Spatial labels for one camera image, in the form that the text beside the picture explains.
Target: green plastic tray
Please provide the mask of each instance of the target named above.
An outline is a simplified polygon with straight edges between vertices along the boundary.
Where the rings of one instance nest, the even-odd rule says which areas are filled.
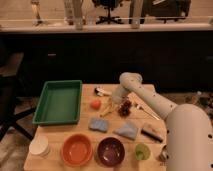
[[[80,115],[82,81],[47,81],[33,118],[33,124],[77,124]]]

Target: paper cup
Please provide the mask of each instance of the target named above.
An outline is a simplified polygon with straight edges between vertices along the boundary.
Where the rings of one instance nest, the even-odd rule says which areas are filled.
[[[50,147],[47,137],[37,136],[35,137],[29,146],[29,152],[36,156],[45,156],[49,153]]]

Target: light blue cloth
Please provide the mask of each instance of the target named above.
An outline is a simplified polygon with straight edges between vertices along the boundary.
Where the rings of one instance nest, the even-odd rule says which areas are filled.
[[[115,129],[113,132],[120,136],[135,140],[138,133],[138,128],[134,123],[127,121],[125,125],[118,129]]]
[[[107,132],[109,127],[109,122],[100,118],[91,118],[89,123],[89,128],[91,130]]]

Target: desk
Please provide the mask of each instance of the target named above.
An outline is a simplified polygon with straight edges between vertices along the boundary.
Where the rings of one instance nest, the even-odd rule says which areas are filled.
[[[36,135],[45,135],[49,139],[50,153],[41,158],[39,156],[33,156],[28,153],[24,169],[26,171],[43,171],[43,170],[50,170],[50,171],[60,171],[60,170],[84,170],[84,171],[94,171],[94,170],[139,170],[139,171],[165,171],[166,168],[163,163],[157,160],[162,147],[165,145],[166,139],[166,128],[165,124],[162,120],[156,120],[147,113],[142,110],[138,110],[135,107],[131,108],[131,114],[128,118],[121,118],[117,112],[113,112],[105,117],[106,120],[109,120],[109,130],[107,133],[101,133],[97,131],[91,131],[88,129],[88,123],[91,117],[99,117],[100,111],[94,111],[90,106],[89,103],[99,98],[102,101],[102,107],[107,103],[107,97],[97,97],[94,95],[94,87],[96,85],[92,84],[84,84],[82,88],[82,97],[81,97],[81,113],[80,113],[80,121],[77,125],[63,125],[63,126],[38,126]],[[102,87],[105,90],[113,91],[117,85],[115,84],[99,84],[98,86]],[[145,85],[146,88],[154,91],[153,85]],[[141,104],[143,108],[150,112],[154,113],[141,99],[139,99],[134,93],[129,95],[129,99],[131,101],[135,101],[138,104]],[[138,131],[137,138],[135,141],[123,138],[121,136],[115,135],[112,131],[115,128],[122,126],[127,120],[131,120],[134,122],[139,129],[142,128],[143,123],[151,123],[156,126],[159,133],[164,137],[163,143],[157,143],[150,138],[141,135],[140,131]],[[120,141],[123,142],[125,147],[125,159],[122,164],[116,168],[106,168],[100,166],[96,162],[95,155],[91,159],[89,163],[87,163],[83,167],[72,168],[67,167],[60,157],[60,148],[62,146],[63,141],[65,141],[70,135],[75,133],[84,133],[86,134],[90,140],[92,141],[94,154],[96,152],[96,148],[98,143],[105,137],[113,136],[118,138]],[[143,142],[149,146],[151,149],[151,156],[146,161],[136,161],[133,156],[134,147],[137,143]]]

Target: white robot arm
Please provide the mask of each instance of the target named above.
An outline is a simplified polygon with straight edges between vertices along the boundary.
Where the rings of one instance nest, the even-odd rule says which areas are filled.
[[[112,93],[113,102],[120,104],[134,92],[166,123],[167,171],[212,171],[213,129],[207,114],[192,104],[181,104],[149,91],[137,73],[123,73],[120,84]]]

